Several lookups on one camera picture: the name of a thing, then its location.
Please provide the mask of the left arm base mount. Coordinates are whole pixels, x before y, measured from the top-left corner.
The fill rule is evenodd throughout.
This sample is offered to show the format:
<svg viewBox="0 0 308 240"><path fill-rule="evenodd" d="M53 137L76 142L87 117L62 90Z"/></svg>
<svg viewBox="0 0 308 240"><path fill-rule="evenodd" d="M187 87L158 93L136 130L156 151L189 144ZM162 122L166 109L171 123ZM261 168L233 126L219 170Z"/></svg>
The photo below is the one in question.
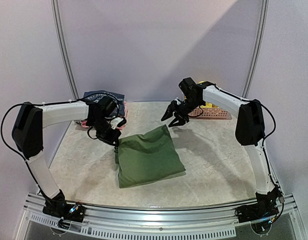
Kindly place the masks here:
<svg viewBox="0 0 308 240"><path fill-rule="evenodd" d="M45 199L45 204L42 212L46 215L59 218L57 226L68 230L70 224L66 221L82 223L86 213L86 207L80 203L68 203L61 190L55 197L48 197L44 192L42 195Z"/></svg>

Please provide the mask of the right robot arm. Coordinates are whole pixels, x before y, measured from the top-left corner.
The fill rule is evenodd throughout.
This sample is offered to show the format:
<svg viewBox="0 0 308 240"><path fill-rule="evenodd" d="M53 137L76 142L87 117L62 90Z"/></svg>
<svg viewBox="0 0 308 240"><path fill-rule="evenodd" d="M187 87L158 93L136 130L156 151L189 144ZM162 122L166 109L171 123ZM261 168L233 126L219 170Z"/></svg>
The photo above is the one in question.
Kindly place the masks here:
<svg viewBox="0 0 308 240"><path fill-rule="evenodd" d="M190 77L179 83L185 100L174 99L168 105L161 120L173 120L169 127L183 126L190 120L190 113L205 103L212 103L236 118L235 138L244 147L253 169L256 196L277 197L278 186L271 174L266 150L266 134L263 109L257 99L248 100L222 90L209 81L195 83Z"/></svg>

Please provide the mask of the yellow garment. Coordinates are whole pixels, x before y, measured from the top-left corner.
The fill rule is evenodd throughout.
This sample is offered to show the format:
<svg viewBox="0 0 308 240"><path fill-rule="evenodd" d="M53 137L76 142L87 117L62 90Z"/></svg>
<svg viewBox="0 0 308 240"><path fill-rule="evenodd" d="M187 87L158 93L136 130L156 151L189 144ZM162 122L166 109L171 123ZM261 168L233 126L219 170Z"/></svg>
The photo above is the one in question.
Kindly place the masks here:
<svg viewBox="0 0 308 240"><path fill-rule="evenodd" d="M204 84L204 83L207 83L207 81L200 81L199 84ZM200 108L203 108L203 109L208 109L208 108L218 108L217 105L214 105L210 102L206 102L204 105L201 105Z"/></svg>

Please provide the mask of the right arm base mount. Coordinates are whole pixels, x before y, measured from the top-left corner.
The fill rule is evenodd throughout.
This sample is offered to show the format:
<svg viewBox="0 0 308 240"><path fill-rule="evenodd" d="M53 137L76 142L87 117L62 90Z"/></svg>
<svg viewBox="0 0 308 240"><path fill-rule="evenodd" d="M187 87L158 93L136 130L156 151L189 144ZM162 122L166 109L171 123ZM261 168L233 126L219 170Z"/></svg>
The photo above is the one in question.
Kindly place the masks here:
<svg viewBox="0 0 308 240"><path fill-rule="evenodd" d="M234 214L239 223L250 222L255 234L266 235L281 217L284 206L285 199L281 191L266 195L256 193L256 203L241 205L235 209Z"/></svg>

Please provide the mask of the green tank top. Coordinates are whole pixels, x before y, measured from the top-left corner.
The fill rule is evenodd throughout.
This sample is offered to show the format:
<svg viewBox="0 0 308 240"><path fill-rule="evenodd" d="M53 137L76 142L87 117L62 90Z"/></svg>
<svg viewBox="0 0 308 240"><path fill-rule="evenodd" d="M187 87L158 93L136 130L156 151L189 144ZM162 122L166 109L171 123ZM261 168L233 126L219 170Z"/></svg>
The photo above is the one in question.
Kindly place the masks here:
<svg viewBox="0 0 308 240"><path fill-rule="evenodd" d="M168 127L164 124L144 134L119 140L115 151L118 186L138 187L184 176L186 168L176 152Z"/></svg>

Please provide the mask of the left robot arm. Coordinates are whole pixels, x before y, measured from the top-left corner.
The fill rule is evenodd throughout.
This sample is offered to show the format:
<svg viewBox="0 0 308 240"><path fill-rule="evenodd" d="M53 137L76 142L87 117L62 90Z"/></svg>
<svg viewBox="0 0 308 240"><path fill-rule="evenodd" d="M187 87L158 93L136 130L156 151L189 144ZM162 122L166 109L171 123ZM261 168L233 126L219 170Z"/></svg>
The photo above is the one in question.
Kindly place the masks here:
<svg viewBox="0 0 308 240"><path fill-rule="evenodd" d="M21 104L12 129L12 139L42 195L45 199L52 199L48 207L57 217L64 217L69 210L65 202L56 198L61 190L47 166L43 130L64 122L85 120L86 125L95 130L95 139L117 147L121 135L119 128L127 122L126 118L118 113L119 104L109 95L98 102L74 100Z"/></svg>

